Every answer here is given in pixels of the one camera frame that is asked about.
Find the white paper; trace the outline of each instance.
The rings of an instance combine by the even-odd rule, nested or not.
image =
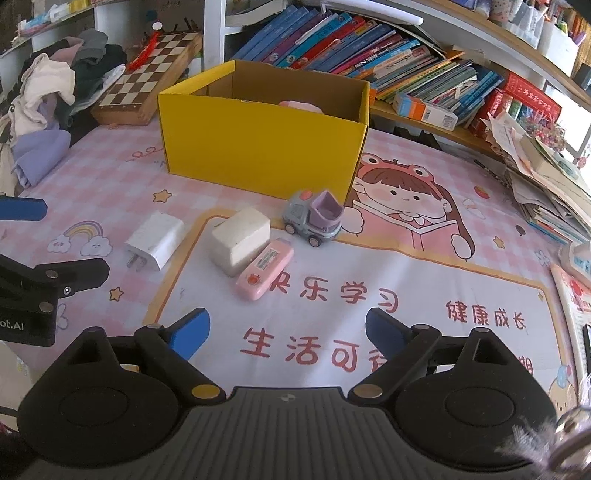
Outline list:
[[[509,172],[511,176],[511,187],[513,189],[513,196],[515,197],[515,201],[520,204],[527,204],[532,203],[534,205],[538,205],[540,207],[545,208],[549,212],[555,214],[556,216],[560,216],[558,210],[548,196],[544,193],[544,191],[530,182],[523,180],[519,175],[514,172]]]

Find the desk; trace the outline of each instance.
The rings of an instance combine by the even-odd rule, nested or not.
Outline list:
[[[364,212],[362,231],[348,222],[358,233],[342,232],[319,249],[292,237],[294,261],[273,291],[258,302],[240,303],[233,280],[207,259],[203,240],[216,222],[248,205],[274,219],[274,236],[284,236],[277,219],[285,202],[167,174],[157,121],[99,127],[28,192],[47,202],[48,215],[39,223],[7,224],[0,252],[29,266],[103,256],[111,274],[101,288],[60,301],[52,348],[11,348],[42,371],[88,326],[129,335],[146,323],[169,325],[187,309],[203,306],[212,330],[191,361],[223,388],[289,382],[337,384],[346,391],[381,361],[363,329],[367,310],[380,306],[408,325],[429,323],[444,335],[467,335],[476,325],[488,325],[546,391],[561,364],[574,372],[549,269],[557,261],[557,245],[521,219],[504,188],[464,160],[383,132],[369,132],[364,152],[364,158],[395,158],[399,169],[415,165],[433,175],[433,191],[450,199],[442,207],[451,214],[438,225],[445,226],[437,230],[439,237],[423,234],[423,228],[436,230],[424,218],[414,220],[422,222],[415,229],[422,233],[411,236],[410,227],[394,225],[395,215]],[[364,209],[352,197],[347,205],[355,207],[348,210],[349,220]],[[162,272],[137,269],[124,250],[130,234],[155,210],[191,227]],[[473,241],[468,260],[460,258],[470,248],[466,255],[457,232]],[[458,254],[445,256],[440,247],[449,251],[450,242]],[[314,354],[299,355],[308,342]],[[569,381],[576,384],[575,375]]]

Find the purple clothing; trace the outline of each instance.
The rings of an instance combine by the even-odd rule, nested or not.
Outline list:
[[[36,186],[69,149],[70,133],[65,130],[39,130],[18,137],[12,156],[19,183],[25,188]]]

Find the pink eraser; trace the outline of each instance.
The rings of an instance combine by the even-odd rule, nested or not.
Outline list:
[[[260,299],[293,256],[294,249],[287,240],[272,240],[238,277],[238,293],[247,300]]]

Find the chessboard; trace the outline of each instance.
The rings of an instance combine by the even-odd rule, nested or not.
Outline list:
[[[103,125],[147,125],[158,108],[158,93],[175,84],[201,47],[198,33],[164,35],[146,63],[103,94],[92,115]]]

